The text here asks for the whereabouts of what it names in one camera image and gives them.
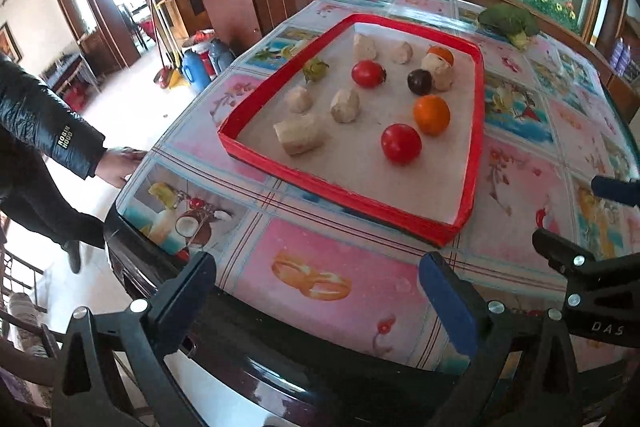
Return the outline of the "bystander's hand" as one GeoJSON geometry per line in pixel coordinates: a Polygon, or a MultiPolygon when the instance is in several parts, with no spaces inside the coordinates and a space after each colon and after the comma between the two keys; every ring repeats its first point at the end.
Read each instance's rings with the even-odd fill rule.
{"type": "Polygon", "coordinates": [[[145,155],[145,150],[136,150],[131,147],[109,148],[96,165],[94,173],[111,186],[123,188],[145,155]]]}

